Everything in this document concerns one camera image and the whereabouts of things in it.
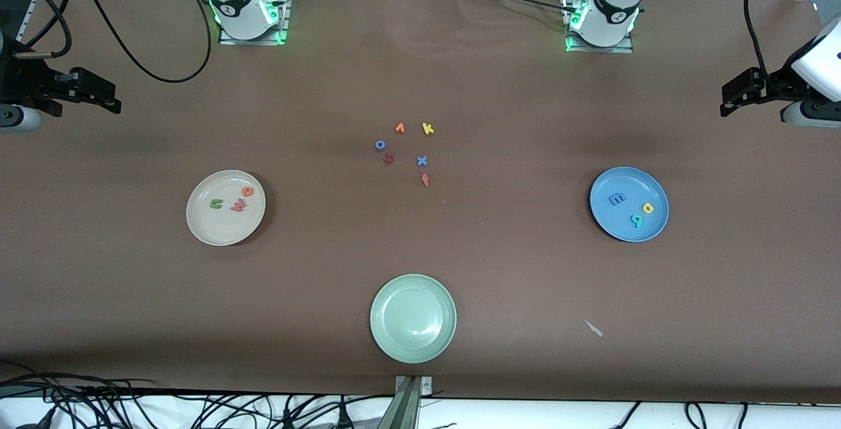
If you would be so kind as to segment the beige brown plate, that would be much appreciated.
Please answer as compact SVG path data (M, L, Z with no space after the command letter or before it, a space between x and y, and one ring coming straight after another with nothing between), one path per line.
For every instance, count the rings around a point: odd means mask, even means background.
M252 196L241 196L245 186L254 189ZM208 207L211 199L222 199L221 210ZM238 198L247 207L237 213L230 209ZM267 197L260 181L239 169L224 169L208 175L192 190L185 211L189 231L204 244L231 246L246 240L261 225Z

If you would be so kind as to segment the brown table cover sheet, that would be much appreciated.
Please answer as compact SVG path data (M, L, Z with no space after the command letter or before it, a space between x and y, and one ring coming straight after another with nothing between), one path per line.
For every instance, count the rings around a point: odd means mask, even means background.
M518 1L293 0L286 45L215 46L172 85L71 0L52 66L114 82L123 110L0 135L0 358L173 389L386 394L418 373L447 397L841 402L841 132L780 103L719 115L755 62L741 6L644 0L613 55L566 51L560 16ZM652 240L592 216L622 166L665 190ZM210 246L187 199L224 169L267 204ZM369 327L405 274L457 308L430 362Z

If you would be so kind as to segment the blue plate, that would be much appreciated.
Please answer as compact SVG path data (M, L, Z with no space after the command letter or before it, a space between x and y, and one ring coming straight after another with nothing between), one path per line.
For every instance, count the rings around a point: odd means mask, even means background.
M612 206L608 198L617 192L624 194L627 201ZM644 202L654 205L654 213L643 213ZM625 242L652 240L665 229L670 218L669 201L661 184L642 169L627 166L607 169L595 178L589 193L589 206L601 229ZM634 228L632 214L643 216L642 228Z

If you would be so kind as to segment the pale green plate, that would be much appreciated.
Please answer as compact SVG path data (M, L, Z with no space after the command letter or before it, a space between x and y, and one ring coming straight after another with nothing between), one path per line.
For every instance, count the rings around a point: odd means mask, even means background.
M400 363L430 362L450 345L457 308L450 292L427 275L405 274L381 286L369 327L385 355Z

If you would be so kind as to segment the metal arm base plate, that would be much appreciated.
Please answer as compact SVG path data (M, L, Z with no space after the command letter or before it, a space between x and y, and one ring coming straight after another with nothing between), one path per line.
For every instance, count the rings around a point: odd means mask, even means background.
M560 0L564 13L565 45L568 52L631 54L631 31L639 9L605 14L591 0Z
M291 0L211 0L222 45L285 45Z

